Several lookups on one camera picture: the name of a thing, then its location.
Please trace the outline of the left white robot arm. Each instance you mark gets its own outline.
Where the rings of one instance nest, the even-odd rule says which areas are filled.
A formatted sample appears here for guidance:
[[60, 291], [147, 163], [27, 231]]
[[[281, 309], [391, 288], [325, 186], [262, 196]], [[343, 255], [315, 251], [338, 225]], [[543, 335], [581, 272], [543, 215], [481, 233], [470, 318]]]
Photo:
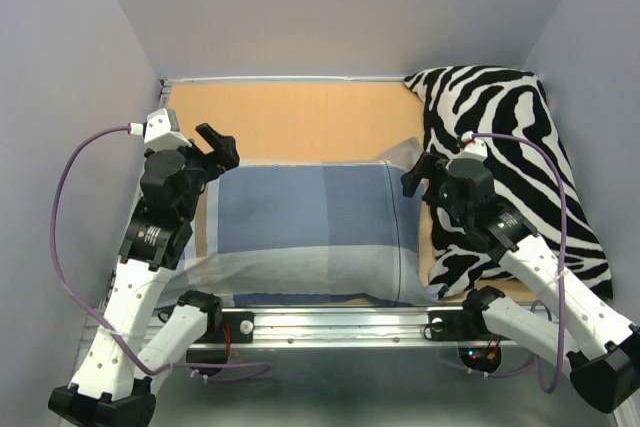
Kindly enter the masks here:
[[70, 287], [68, 295], [99, 325], [79, 369], [55, 388], [49, 409], [73, 426], [147, 426], [162, 384], [182, 367], [197, 339], [215, 339], [222, 329], [218, 297], [189, 290], [176, 311], [149, 342], [149, 321], [193, 230], [205, 187], [240, 164], [236, 141], [209, 124], [196, 128], [210, 146], [203, 152], [170, 123], [148, 120], [109, 127], [91, 135], [72, 153], [112, 133], [140, 136], [146, 147], [142, 195], [117, 254], [110, 300], [99, 312]]

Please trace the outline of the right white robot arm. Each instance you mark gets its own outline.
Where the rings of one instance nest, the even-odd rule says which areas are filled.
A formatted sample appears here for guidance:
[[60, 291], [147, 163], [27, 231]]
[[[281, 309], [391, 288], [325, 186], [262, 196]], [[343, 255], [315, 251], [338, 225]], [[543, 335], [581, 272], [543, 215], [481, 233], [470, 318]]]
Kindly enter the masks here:
[[460, 313], [463, 331], [506, 337], [562, 373], [594, 409], [611, 413], [639, 389], [639, 327], [616, 312], [570, 270], [516, 208], [495, 193], [477, 157], [448, 161], [428, 153], [401, 178], [403, 194], [443, 209], [473, 247], [525, 284], [555, 322], [518, 306], [494, 288], [471, 292]]

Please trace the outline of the blue pillowcase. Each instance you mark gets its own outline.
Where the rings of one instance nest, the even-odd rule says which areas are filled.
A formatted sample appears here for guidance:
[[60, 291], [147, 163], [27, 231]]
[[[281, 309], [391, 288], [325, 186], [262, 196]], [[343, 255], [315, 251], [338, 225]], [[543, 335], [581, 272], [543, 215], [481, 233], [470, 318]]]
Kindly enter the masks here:
[[401, 176], [421, 147], [409, 138], [369, 162], [243, 165], [212, 182], [175, 283], [235, 306], [384, 305], [438, 300], [419, 197]]

